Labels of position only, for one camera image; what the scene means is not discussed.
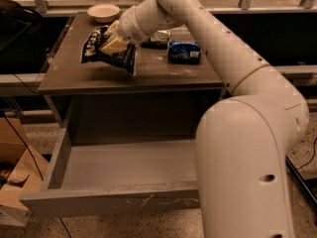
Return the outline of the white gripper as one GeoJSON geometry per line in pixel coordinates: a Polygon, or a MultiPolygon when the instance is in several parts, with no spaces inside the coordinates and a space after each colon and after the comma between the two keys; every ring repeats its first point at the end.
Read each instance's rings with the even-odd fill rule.
{"type": "Polygon", "coordinates": [[[167,14],[157,0],[145,0],[127,9],[119,21],[114,21],[108,27],[104,33],[107,40],[99,50],[105,55],[112,56],[125,51],[128,41],[140,44],[156,31],[169,30],[181,25],[182,22],[167,14]]]}

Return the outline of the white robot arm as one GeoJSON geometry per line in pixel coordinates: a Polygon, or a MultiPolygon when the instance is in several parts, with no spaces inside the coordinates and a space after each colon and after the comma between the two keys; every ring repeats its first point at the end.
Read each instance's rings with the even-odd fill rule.
{"type": "Polygon", "coordinates": [[[285,158],[305,134],[301,93],[198,0],[145,0],[109,31],[109,52],[158,30],[185,26],[231,96],[196,130],[205,238],[295,238],[285,158]]]}

